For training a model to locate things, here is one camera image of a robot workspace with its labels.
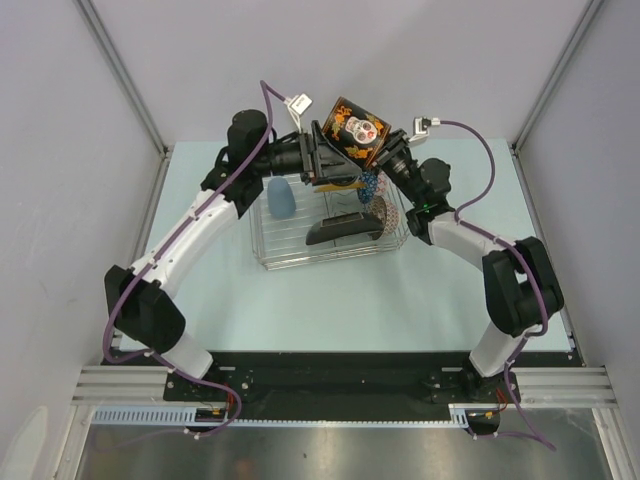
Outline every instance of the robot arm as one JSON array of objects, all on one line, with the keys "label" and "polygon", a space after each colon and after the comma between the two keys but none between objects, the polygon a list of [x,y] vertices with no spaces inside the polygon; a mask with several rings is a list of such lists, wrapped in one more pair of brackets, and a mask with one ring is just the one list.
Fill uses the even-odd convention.
[{"label": "robot arm", "polygon": [[[116,327],[196,378],[202,378],[208,371],[212,358],[186,333],[184,317],[172,299],[204,249],[260,195],[264,176],[299,173],[303,181],[314,185],[344,184],[355,180],[363,168],[342,154],[323,134],[319,124],[313,122],[311,133],[294,132],[265,145],[250,168],[200,212],[199,206],[255,147],[266,125],[264,114],[256,110],[234,116],[227,134],[228,147],[219,155],[215,167],[201,184],[202,191],[176,227],[129,270],[114,266],[105,277],[107,301],[112,311],[135,275],[147,269],[119,313]],[[470,353],[461,375],[461,381],[473,389],[504,368],[523,336],[539,328],[541,313],[530,283],[518,279],[516,274],[522,272],[509,250],[456,221],[446,200],[451,190],[449,165],[436,158],[418,165],[411,156],[409,142],[402,130],[391,133],[368,168],[384,171],[414,205],[407,213],[414,236],[451,251],[483,273],[491,324]],[[188,218],[192,221],[183,228]],[[543,292],[549,315],[560,310],[562,294],[542,243],[535,238],[520,242],[501,239],[526,258]],[[156,262],[154,256],[159,249],[165,250]]]}]

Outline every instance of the metal floor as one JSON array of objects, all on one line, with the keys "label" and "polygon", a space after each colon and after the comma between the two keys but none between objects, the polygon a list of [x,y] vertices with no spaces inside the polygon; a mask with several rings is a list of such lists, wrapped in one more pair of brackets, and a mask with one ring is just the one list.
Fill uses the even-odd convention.
[{"label": "metal floor", "polygon": [[[474,442],[461,430],[232,428],[198,442],[150,427],[94,426],[77,480],[611,479],[590,410],[529,412],[557,453],[528,440]],[[502,430],[521,430],[506,412]]]}]

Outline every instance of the white connector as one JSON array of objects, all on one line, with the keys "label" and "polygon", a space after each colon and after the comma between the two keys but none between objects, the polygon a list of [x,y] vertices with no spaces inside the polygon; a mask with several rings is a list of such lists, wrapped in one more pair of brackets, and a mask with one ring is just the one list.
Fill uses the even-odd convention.
[{"label": "white connector", "polygon": [[289,115],[291,115],[293,122],[298,128],[298,132],[302,132],[300,117],[309,109],[312,103],[313,100],[311,100],[311,98],[306,93],[301,93],[300,95],[296,95],[293,98],[287,97],[284,100],[284,104],[287,106]]},{"label": "white connector", "polygon": [[429,128],[439,127],[439,118],[416,117],[413,119],[413,136],[409,138],[409,143],[415,144],[420,140],[426,140],[429,137]]}]

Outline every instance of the white wall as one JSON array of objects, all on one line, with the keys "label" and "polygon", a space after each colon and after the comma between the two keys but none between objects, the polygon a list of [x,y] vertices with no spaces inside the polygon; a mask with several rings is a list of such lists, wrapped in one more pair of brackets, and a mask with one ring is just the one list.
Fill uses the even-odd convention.
[{"label": "white wall", "polygon": [[261,78],[285,95],[310,94],[308,119],[323,121],[344,95],[396,127],[435,115],[514,139],[587,2],[95,3],[174,143],[223,140],[235,112],[262,108]]},{"label": "white wall", "polygon": [[0,65],[0,462],[46,405],[44,478],[158,158],[70,0],[0,2]]},{"label": "white wall", "polygon": [[640,3],[608,2],[522,152],[578,340],[640,445]]}]

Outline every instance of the aluminum frame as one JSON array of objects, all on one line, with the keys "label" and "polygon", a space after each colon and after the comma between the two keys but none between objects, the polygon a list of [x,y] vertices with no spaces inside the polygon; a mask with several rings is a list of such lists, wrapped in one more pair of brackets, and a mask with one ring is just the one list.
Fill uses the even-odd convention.
[{"label": "aluminum frame", "polygon": [[[524,170],[522,169],[522,163],[520,161],[520,155],[516,152],[513,147],[509,148],[511,152],[511,159],[513,160],[513,166],[516,170],[516,175],[518,177],[518,182],[520,183],[520,189],[522,190],[522,194],[524,195],[524,201],[527,205],[527,211],[529,212],[529,216],[531,217],[531,223],[533,223],[533,231],[536,233],[536,236],[542,240],[542,243],[545,245],[547,241],[545,239],[544,231],[542,229],[542,224],[540,223],[540,216],[538,215],[538,211],[536,209],[535,203],[533,201],[533,196],[531,195],[531,189],[529,188],[529,184],[524,175]],[[549,256],[551,257],[551,262],[553,263],[553,254],[549,251]],[[573,326],[573,322],[571,321],[571,316],[569,314],[566,306],[560,310],[560,318],[562,319],[562,323],[564,324],[564,330],[567,334],[567,338],[569,339],[569,345],[572,349],[578,351],[580,358],[582,358],[583,366],[588,364],[589,359],[586,357],[586,352],[580,348],[580,344],[576,339],[575,335],[575,327]]]},{"label": "aluminum frame", "polygon": [[[514,368],[513,371],[526,408],[617,408],[604,368]],[[71,404],[202,407],[198,402],[163,400],[166,382],[165,367],[88,366],[80,374]],[[225,407],[224,402],[211,405]],[[452,406],[482,407],[479,404]],[[495,404],[485,406],[495,408]]]},{"label": "aluminum frame", "polygon": [[47,478],[51,480],[74,480],[76,478],[94,411],[95,407],[91,405],[71,407],[63,447],[55,462],[53,472]]},{"label": "aluminum frame", "polygon": [[73,0],[80,12],[80,16],[85,21],[87,28],[91,32],[96,45],[100,49],[105,63],[113,73],[116,81],[122,89],[123,95],[129,101],[129,104],[133,108],[134,113],[140,120],[140,123],[144,127],[145,133],[149,137],[151,143],[158,151],[160,155],[164,155],[167,148],[162,140],[160,131],[156,126],[149,109],[147,108],[140,91],[136,87],[131,75],[124,65],[122,57],[118,53],[118,50],[109,35],[100,14],[93,4],[92,0]]},{"label": "aluminum frame", "polygon": [[637,480],[637,458],[629,449],[630,439],[619,409],[593,410],[600,441],[614,480]]},{"label": "aluminum frame", "polygon": [[564,45],[558,60],[555,65],[551,69],[551,73],[547,77],[544,86],[538,98],[533,104],[531,111],[527,115],[527,118],[524,121],[518,136],[514,140],[514,149],[516,152],[519,152],[522,149],[522,146],[527,141],[531,130],[535,127],[536,123],[540,119],[542,112],[544,111],[546,105],[552,99],[554,92],[556,91],[558,85],[564,78],[564,75],[571,64],[576,52],[584,42],[584,39],[587,36],[587,33],[591,29],[591,26],[596,21],[598,16],[603,10],[605,3],[608,0],[589,0],[589,3],[586,5],[582,12],[582,16],[576,23],[567,43]]},{"label": "aluminum frame", "polygon": [[[151,233],[151,227],[153,225],[153,220],[156,216],[156,211],[158,210],[158,204],[160,203],[160,194],[162,193],[164,181],[167,178],[167,172],[169,171],[169,164],[171,162],[172,154],[173,146],[167,148],[167,153],[162,155],[160,163],[158,164],[158,171],[156,172],[155,180],[153,181],[151,191],[149,192],[149,199],[146,203],[144,216],[142,218],[142,223],[140,225],[140,230],[138,231],[136,244],[133,248],[133,253],[131,254],[129,263],[133,263],[145,253],[149,235]],[[113,337],[111,338],[111,347],[120,348],[121,341],[122,332],[120,332],[119,330],[114,330]]]}]

